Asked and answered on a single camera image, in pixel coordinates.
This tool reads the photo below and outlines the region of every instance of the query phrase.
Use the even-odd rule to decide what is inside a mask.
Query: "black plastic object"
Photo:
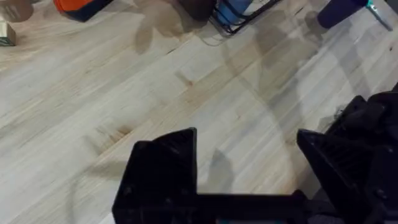
[[[112,211],[117,224],[197,223],[221,220],[283,220],[306,223],[334,215],[327,202],[292,195],[197,194],[194,128],[134,145]]]
[[[251,0],[179,0],[183,8],[195,20],[211,21],[223,34],[233,35],[257,18],[260,14],[275,6],[281,0],[269,0],[256,11],[245,14],[239,6],[233,6],[237,1]]]
[[[398,93],[354,98],[326,134],[297,144],[345,223],[398,220]]]
[[[368,0],[331,0],[318,15],[319,24],[326,28],[332,28],[341,21],[365,7]]]

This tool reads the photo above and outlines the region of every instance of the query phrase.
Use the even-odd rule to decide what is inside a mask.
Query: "brown object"
[[[0,21],[0,46],[15,46],[17,35],[7,22]]]
[[[0,15],[9,22],[28,20],[33,14],[30,0],[0,0]]]

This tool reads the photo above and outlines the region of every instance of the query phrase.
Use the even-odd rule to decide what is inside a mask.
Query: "wood grain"
[[[1,223],[112,223],[134,143],[198,128],[200,192],[311,195],[295,144],[354,95],[398,81],[396,28],[366,10],[323,30],[323,0],[284,0],[230,39],[174,1],[118,0],[86,23],[52,1],[0,54]]]

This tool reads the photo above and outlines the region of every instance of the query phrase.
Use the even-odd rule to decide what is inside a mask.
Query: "dark blue object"
[[[341,21],[365,7],[368,0],[331,0],[318,15],[319,24],[326,28],[332,28]]]
[[[228,1],[239,15],[243,15],[245,10],[250,6],[252,0],[224,0],[220,2],[218,6],[219,13],[217,14],[218,20],[223,25],[233,25],[239,21],[239,17],[236,16],[230,6],[225,3]]]

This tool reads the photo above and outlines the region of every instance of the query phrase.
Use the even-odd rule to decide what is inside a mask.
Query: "black wire rack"
[[[282,0],[267,1],[260,8],[256,9],[250,14],[245,14],[238,12],[238,10],[230,3],[229,0],[219,0],[214,7],[213,13],[210,17],[210,22],[219,30],[221,29],[224,34],[234,35],[239,32],[243,27],[248,25],[251,21],[253,21],[255,18],[260,16],[263,12],[266,12],[280,1]],[[233,13],[233,15],[238,18],[238,21],[230,21],[228,17],[224,15],[219,9],[219,6],[221,4],[224,4],[224,6],[227,7]]]

